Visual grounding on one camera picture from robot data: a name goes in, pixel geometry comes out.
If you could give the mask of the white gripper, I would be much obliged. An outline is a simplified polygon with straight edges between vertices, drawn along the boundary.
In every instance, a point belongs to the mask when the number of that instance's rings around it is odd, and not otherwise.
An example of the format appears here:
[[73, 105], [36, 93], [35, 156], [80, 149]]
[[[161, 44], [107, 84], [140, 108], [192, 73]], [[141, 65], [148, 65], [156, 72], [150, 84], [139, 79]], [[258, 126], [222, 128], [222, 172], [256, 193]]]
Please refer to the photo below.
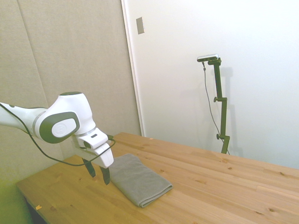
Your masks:
[[91, 164], [91, 160], [100, 166], [104, 183], [110, 183], [109, 166], [114, 162], [114, 157], [107, 143], [108, 138], [97, 137], [72, 137], [76, 155], [82, 157], [82, 161], [89, 173], [94, 178], [96, 176], [95, 169]]

